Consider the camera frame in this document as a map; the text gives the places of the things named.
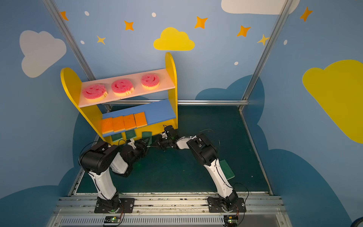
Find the aluminium corner post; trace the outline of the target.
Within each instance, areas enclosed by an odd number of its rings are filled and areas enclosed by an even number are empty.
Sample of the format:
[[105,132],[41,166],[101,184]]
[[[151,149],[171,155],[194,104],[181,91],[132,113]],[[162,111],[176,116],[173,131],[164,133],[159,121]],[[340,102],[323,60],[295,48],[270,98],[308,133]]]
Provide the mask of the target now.
[[61,12],[59,11],[58,6],[56,5],[55,1],[52,0],[43,0],[43,3],[47,10],[49,11],[50,15],[52,16],[53,20],[55,21],[58,29],[62,33],[63,37],[67,41],[68,45],[70,46],[73,54],[75,55],[78,63],[80,64],[81,68],[83,69],[86,77],[89,81],[96,80],[89,64],[87,63],[83,53],[80,50],[74,36],[72,35],[69,27],[67,26],[66,20],[63,18]]
[[267,44],[265,44],[265,47],[263,49],[263,52],[261,54],[261,57],[258,61],[258,64],[256,66],[256,69],[246,87],[246,90],[244,92],[244,95],[242,97],[242,104],[238,106],[239,112],[242,113],[243,108],[248,105],[249,103],[249,97],[263,71],[263,68],[268,60],[268,57],[282,31],[282,28],[289,16],[289,10],[291,9],[293,5],[293,0],[288,0],[284,2],[284,5],[281,9],[280,14],[278,15],[278,18],[273,26],[273,29],[271,31],[270,37],[267,41]]

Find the back aluminium floor bar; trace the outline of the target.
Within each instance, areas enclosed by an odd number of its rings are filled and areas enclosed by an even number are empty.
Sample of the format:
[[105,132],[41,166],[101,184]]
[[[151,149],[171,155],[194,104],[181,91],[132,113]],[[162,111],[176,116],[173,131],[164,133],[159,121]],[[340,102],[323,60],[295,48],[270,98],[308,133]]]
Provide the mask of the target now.
[[[108,102],[110,105],[144,105],[161,100],[117,100]],[[248,100],[178,100],[179,106],[247,106]]]

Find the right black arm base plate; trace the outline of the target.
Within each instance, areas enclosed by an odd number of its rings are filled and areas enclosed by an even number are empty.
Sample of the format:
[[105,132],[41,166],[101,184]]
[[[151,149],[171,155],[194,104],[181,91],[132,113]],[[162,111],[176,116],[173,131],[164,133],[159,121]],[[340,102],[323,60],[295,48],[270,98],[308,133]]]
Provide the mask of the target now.
[[210,213],[244,213],[247,211],[243,198],[238,198],[236,203],[229,209],[223,206],[220,198],[208,197],[207,203]]

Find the orange sponge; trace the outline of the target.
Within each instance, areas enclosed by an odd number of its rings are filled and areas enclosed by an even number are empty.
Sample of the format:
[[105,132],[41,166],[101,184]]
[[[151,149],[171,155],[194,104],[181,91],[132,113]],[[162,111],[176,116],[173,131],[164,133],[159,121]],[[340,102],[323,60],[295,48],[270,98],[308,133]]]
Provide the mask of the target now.
[[126,131],[136,128],[136,122],[135,122],[134,114],[124,116],[123,117],[123,122],[124,122],[124,126],[125,126]]
[[117,133],[125,130],[124,117],[118,116],[112,118],[113,132]]
[[108,134],[113,132],[113,118],[102,119],[101,121],[102,134]]
[[147,126],[147,120],[144,112],[135,113],[134,119],[137,128]]

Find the small circuit board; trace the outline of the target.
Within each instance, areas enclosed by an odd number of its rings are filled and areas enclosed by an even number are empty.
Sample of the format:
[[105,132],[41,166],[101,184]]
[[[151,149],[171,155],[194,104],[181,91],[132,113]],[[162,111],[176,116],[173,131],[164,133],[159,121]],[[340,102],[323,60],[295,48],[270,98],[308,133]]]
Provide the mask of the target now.
[[224,216],[224,227],[237,227],[239,218],[237,216]]
[[121,223],[120,216],[106,216],[103,225],[105,226],[116,226]]

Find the right small circuit board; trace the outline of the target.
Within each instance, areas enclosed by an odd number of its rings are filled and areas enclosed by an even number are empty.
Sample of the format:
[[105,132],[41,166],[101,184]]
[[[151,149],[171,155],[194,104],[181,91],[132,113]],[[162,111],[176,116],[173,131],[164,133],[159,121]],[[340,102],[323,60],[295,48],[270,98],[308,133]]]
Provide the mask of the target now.
[[224,227],[237,227],[239,218],[237,216],[224,216]]

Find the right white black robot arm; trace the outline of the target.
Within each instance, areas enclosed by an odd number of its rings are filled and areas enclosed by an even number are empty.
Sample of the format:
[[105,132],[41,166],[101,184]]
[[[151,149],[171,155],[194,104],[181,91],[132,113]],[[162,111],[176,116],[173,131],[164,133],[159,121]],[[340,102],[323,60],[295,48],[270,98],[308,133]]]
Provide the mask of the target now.
[[169,125],[164,132],[157,135],[152,143],[162,150],[174,148],[178,150],[189,149],[195,159],[209,172],[215,183],[219,200],[225,211],[231,211],[239,199],[237,192],[228,182],[219,162],[218,152],[211,141],[203,133],[194,136],[180,137],[176,129]]

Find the pink smiley sponge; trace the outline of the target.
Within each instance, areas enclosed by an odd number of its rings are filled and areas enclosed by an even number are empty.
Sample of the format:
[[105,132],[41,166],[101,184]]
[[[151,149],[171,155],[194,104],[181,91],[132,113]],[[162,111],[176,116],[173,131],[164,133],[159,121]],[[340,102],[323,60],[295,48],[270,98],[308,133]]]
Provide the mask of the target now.
[[128,96],[134,91],[134,86],[128,79],[119,79],[111,85],[112,91],[117,96]]
[[90,103],[99,102],[108,96],[107,89],[102,84],[93,84],[82,90],[83,97]]
[[160,78],[158,75],[150,73],[141,77],[141,85],[146,90],[154,90],[160,85]]

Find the yellow shelf with pink and blue boards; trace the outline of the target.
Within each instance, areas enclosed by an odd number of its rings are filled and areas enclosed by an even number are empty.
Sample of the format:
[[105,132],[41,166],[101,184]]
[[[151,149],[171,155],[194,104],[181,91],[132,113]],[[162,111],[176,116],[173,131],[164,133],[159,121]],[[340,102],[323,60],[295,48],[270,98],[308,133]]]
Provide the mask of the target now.
[[[60,78],[69,100],[78,109],[93,130],[103,141],[117,145],[118,143],[112,140],[112,132],[102,133],[102,119],[144,112],[147,125],[135,129],[137,140],[141,139],[142,132],[144,131],[149,131],[153,135],[157,135],[163,132],[164,126],[166,125],[172,125],[174,128],[178,128],[177,72],[171,53],[165,54],[164,69],[150,71],[150,73],[156,74],[160,79],[159,86],[153,90],[144,89],[142,87],[141,78],[146,74],[145,72],[82,82],[72,69],[63,68],[60,72]],[[133,84],[134,91],[125,97],[130,98],[132,101],[135,101],[137,96],[144,96],[160,91],[167,91],[168,98],[119,111],[102,113],[98,108],[99,104],[115,104],[117,101],[123,99],[123,97],[115,95],[111,88],[112,83],[120,79],[127,79]],[[107,96],[98,102],[88,102],[82,94],[84,88],[93,84],[104,85],[108,92]]]

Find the right aluminium corner post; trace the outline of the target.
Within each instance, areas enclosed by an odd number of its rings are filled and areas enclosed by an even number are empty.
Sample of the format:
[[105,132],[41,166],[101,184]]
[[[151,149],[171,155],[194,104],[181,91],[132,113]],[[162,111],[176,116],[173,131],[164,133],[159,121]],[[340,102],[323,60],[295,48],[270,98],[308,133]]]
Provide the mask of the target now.
[[280,14],[278,15],[278,18],[273,26],[273,29],[271,31],[270,37],[267,41],[267,44],[265,44],[265,47],[263,49],[263,52],[261,54],[261,57],[258,61],[258,64],[256,66],[256,69],[246,87],[246,90],[244,92],[244,95],[242,97],[242,104],[238,106],[239,112],[242,113],[243,108],[248,105],[249,103],[249,97],[263,71],[263,68],[268,60],[268,57],[282,31],[282,28],[289,16],[289,10],[291,9],[293,5],[293,0],[288,0],[284,2],[284,5],[281,9]]

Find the aluminium rail frame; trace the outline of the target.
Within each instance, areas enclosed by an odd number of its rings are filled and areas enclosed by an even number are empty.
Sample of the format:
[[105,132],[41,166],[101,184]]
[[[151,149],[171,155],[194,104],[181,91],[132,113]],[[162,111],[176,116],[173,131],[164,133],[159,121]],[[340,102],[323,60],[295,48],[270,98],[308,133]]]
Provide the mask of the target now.
[[[237,216],[238,227],[290,227],[292,223],[279,196],[267,192],[238,192],[247,211],[210,213],[207,198],[212,192],[124,193],[134,198],[132,213],[94,213],[96,194],[61,197],[48,227],[224,227],[224,216]],[[106,216],[120,216],[116,226],[103,225]]]

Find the left aluminium corner post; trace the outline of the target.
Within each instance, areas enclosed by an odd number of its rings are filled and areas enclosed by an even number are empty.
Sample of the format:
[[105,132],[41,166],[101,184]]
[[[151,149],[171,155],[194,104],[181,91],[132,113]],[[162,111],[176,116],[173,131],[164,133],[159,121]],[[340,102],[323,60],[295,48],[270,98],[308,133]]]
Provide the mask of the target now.
[[55,1],[52,0],[43,0],[43,3],[47,10],[49,11],[50,15],[52,16],[53,20],[55,21],[58,29],[62,33],[63,37],[67,41],[68,45],[70,46],[73,54],[75,55],[78,63],[80,64],[81,68],[83,69],[86,77],[89,81],[96,80],[89,64],[87,63],[83,53],[80,50],[74,36],[72,35],[69,27],[67,26],[66,20],[63,18],[61,12],[59,11],[58,6],[56,5]]

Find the green sponge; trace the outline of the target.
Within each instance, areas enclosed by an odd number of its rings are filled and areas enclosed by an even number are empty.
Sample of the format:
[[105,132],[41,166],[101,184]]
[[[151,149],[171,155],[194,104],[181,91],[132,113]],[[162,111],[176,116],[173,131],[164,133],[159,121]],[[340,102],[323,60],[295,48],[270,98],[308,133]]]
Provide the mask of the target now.
[[143,131],[142,132],[142,140],[149,147],[152,144],[152,132],[150,132],[150,131]]
[[122,133],[117,133],[117,134],[111,135],[111,138],[112,138],[113,142],[118,142],[123,139],[123,136],[122,136]]
[[227,180],[235,177],[234,172],[232,171],[226,160],[221,160],[219,163]]
[[129,130],[125,132],[126,140],[131,140],[137,137],[135,130]]

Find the left small circuit board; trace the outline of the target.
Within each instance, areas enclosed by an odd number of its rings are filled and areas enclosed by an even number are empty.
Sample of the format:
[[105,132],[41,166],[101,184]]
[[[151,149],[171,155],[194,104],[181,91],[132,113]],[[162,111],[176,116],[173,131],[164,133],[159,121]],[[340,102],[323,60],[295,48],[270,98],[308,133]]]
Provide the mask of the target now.
[[121,223],[120,216],[106,216],[103,225],[105,226],[116,226]]

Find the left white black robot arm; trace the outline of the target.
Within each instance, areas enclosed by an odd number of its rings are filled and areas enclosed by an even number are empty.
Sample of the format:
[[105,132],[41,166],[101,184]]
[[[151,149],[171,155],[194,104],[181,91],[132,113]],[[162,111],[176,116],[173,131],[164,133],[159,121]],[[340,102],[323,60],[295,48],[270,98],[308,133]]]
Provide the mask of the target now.
[[95,213],[119,212],[122,202],[110,172],[128,177],[133,170],[133,164],[146,156],[147,152],[147,142],[131,139],[122,146],[98,141],[89,150],[80,154],[79,164],[92,178],[97,189]]

